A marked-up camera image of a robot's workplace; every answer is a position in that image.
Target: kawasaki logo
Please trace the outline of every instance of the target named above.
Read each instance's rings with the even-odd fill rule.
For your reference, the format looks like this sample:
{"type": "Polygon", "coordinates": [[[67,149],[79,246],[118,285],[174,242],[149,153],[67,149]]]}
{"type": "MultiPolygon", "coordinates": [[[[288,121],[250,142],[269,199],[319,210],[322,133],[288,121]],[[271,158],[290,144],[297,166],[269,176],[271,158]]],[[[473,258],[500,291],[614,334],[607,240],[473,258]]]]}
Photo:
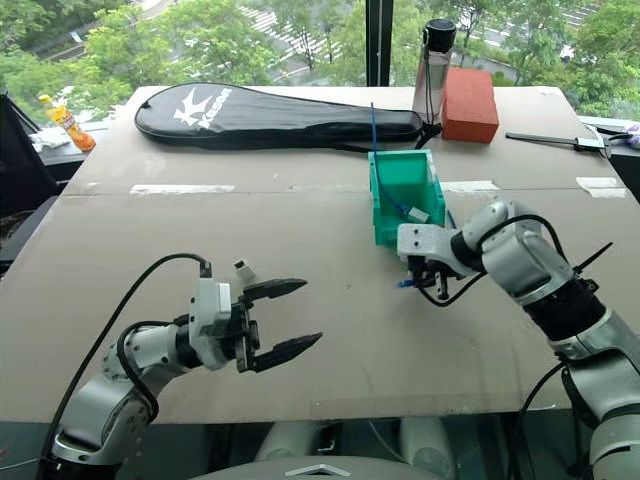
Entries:
{"type": "Polygon", "coordinates": [[[194,115],[200,113],[200,118],[198,125],[202,128],[209,128],[213,119],[216,118],[218,112],[222,109],[222,105],[227,101],[229,95],[231,95],[230,88],[223,88],[220,92],[220,95],[216,97],[211,105],[209,110],[206,110],[207,103],[211,100],[211,96],[208,96],[200,103],[193,103],[193,95],[196,89],[193,87],[189,94],[182,100],[182,105],[184,105],[184,111],[176,109],[173,114],[173,118],[180,120],[180,123],[186,123],[189,126],[192,126],[194,123],[198,122],[198,118],[194,117],[194,115]]]}

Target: white surface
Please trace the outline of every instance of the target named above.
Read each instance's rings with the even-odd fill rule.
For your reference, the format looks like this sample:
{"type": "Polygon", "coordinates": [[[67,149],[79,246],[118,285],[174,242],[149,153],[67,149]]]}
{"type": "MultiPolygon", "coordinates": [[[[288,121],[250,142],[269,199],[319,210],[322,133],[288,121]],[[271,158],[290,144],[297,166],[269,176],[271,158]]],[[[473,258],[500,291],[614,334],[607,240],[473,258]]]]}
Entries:
{"type": "MultiPolygon", "coordinates": [[[[331,98],[331,89],[301,89],[299,95],[375,97],[380,106],[402,106],[398,98],[411,96],[402,93],[406,89],[365,90],[349,95],[338,88],[331,98]]],[[[548,104],[547,98],[529,103],[531,91],[523,89],[519,106],[518,90],[502,90],[496,89],[499,105],[508,94],[509,108],[524,116],[535,109],[529,116],[542,118],[548,107],[554,117],[573,118],[575,130],[581,128],[570,110],[563,113],[569,107],[558,95],[550,95],[548,104]]],[[[510,115],[501,121],[513,127],[502,129],[529,125],[510,115]]],[[[526,133],[560,136],[572,136],[574,128],[544,132],[537,123],[530,126],[526,133]]],[[[631,196],[593,198],[576,182],[578,176],[615,176],[606,162],[526,142],[498,142],[494,149],[437,141],[434,147],[441,178],[492,179],[508,187],[556,226],[575,263],[613,241],[587,273],[601,285],[602,300],[640,330],[634,281],[640,208],[631,196]],[[530,161],[532,155],[540,162],[530,161]]],[[[494,193],[445,195],[461,224],[494,193]]],[[[515,410],[555,362],[543,335],[488,279],[447,309],[431,306],[413,289],[394,288],[405,272],[394,252],[374,245],[364,156],[179,149],[149,142],[129,118],[90,154],[0,282],[0,418],[48,421],[126,289],[150,263],[177,251],[210,259],[218,281],[231,283],[232,295],[241,288],[233,268],[241,257],[251,259],[256,281],[309,282],[291,295],[256,302],[263,349],[317,331],[324,337],[295,361],[261,374],[239,375],[230,365],[175,380],[160,396],[160,422],[515,410]],[[134,185],[236,188],[132,195],[134,185]]],[[[133,321],[185,313],[196,287],[195,264],[162,267],[125,309],[109,340],[133,321]]],[[[557,379],[534,408],[552,405],[568,405],[557,379]]]]}
{"type": "Polygon", "coordinates": [[[596,198],[624,198],[627,189],[613,177],[576,177],[585,192],[596,198]]]}
{"type": "MultiPolygon", "coordinates": [[[[246,191],[289,188],[358,186],[368,191],[362,176],[366,156],[331,149],[216,152],[154,143],[133,126],[135,112],[163,87],[140,88],[99,142],[93,161],[76,173],[63,195],[127,193],[134,185],[237,185],[246,191]]],[[[409,108],[413,88],[261,87],[283,95],[352,103],[378,108],[409,108]]],[[[504,132],[558,137],[585,137],[591,133],[578,120],[559,89],[504,87],[495,89],[500,127],[491,144],[431,139],[440,181],[493,182],[502,190],[579,188],[575,178],[618,178],[597,153],[575,152],[571,146],[522,142],[504,132]]],[[[405,149],[412,144],[385,144],[405,149]]]]}

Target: floor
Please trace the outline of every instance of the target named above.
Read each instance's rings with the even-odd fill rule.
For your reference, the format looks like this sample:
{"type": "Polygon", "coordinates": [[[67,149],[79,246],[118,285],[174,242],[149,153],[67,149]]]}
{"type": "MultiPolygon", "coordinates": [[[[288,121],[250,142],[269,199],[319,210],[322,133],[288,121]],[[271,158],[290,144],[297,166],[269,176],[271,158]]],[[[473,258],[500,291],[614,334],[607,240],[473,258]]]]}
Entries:
{"type": "MultiPolygon", "coordinates": [[[[506,449],[499,415],[458,415],[443,419],[458,463],[458,480],[501,480],[506,449]]],[[[332,422],[339,426],[337,448],[342,455],[392,460],[364,420],[332,422]]],[[[397,448],[397,421],[376,420],[381,435],[397,448]]],[[[571,413],[566,410],[530,412],[525,421],[535,478],[569,480],[567,466],[575,460],[571,413]]],[[[269,424],[233,428],[208,425],[152,425],[144,435],[141,454],[118,473],[118,480],[183,480],[210,471],[210,465],[250,462],[269,424]]],[[[0,467],[35,458],[46,426],[0,423],[0,467]]],[[[583,444],[588,432],[583,429],[583,444]]],[[[1,480],[31,480],[35,464],[0,471],[1,480]]],[[[525,476],[526,480],[534,478],[525,476]]]]}

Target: masking tape strip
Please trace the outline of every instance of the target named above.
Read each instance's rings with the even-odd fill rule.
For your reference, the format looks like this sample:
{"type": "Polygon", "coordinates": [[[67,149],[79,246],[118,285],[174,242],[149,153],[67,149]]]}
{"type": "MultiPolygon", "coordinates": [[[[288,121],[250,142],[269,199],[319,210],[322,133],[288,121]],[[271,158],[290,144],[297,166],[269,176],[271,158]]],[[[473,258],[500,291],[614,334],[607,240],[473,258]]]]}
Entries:
{"type": "Polygon", "coordinates": [[[491,180],[474,180],[468,182],[440,182],[442,190],[455,193],[476,193],[500,190],[491,180]]]}
{"type": "Polygon", "coordinates": [[[360,193],[368,192],[368,184],[291,185],[289,193],[360,193]]]}
{"type": "Polygon", "coordinates": [[[624,198],[627,194],[614,177],[576,177],[576,182],[593,198],[624,198]]]}
{"type": "Polygon", "coordinates": [[[134,185],[131,195],[184,195],[188,193],[229,193],[235,185],[134,185]]]}

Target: black bottle cap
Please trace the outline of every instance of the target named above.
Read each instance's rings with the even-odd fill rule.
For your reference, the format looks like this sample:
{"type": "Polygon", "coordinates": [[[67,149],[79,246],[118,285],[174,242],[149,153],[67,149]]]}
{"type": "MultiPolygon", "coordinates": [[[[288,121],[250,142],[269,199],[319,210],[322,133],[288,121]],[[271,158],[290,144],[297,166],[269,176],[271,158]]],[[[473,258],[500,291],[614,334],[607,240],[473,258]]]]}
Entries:
{"type": "Polygon", "coordinates": [[[434,18],[424,27],[423,40],[427,50],[446,53],[453,47],[456,38],[456,26],[451,20],[434,18]]]}

